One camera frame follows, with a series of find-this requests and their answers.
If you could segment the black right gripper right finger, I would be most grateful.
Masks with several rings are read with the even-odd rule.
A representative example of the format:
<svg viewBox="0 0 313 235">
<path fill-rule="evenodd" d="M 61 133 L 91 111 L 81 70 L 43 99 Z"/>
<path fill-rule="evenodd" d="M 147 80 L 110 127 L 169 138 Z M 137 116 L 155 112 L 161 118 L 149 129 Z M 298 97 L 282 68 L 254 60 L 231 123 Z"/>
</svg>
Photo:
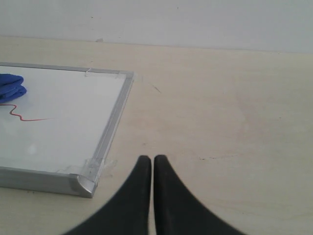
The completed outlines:
<svg viewBox="0 0 313 235">
<path fill-rule="evenodd" d="M 242 235 L 209 209 L 184 185 L 167 156 L 154 158 L 153 201 L 158 235 Z"/>
</svg>

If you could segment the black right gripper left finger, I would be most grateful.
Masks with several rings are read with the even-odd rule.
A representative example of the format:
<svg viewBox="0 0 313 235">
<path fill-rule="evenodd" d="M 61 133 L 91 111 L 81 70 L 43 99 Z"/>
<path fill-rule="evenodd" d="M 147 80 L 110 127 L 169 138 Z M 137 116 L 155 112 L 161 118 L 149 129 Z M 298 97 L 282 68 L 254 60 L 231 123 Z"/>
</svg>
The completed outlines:
<svg viewBox="0 0 313 235">
<path fill-rule="evenodd" d="M 116 194 L 95 214 L 66 232 L 67 235 L 147 235 L 152 163 L 139 156 Z"/>
</svg>

